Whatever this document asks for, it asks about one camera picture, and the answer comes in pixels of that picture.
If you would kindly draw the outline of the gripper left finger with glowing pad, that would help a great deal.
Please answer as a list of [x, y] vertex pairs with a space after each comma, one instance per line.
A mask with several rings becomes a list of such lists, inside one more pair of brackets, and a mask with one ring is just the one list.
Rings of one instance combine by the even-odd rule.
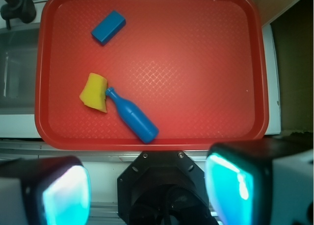
[[77, 157], [0, 163], [2, 225], [85, 225], [90, 204], [89, 173]]

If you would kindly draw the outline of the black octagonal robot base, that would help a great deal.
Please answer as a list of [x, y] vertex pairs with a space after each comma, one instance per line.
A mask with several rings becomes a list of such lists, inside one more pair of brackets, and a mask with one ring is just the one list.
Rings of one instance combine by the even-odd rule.
[[117, 178], [128, 225], [216, 225], [204, 171], [182, 151], [144, 151]]

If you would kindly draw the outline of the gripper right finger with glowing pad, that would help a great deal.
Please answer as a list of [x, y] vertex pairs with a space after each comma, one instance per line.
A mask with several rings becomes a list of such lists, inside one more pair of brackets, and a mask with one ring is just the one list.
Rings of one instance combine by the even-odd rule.
[[209, 201], [225, 225], [314, 222], [312, 138], [216, 143], [205, 163]]

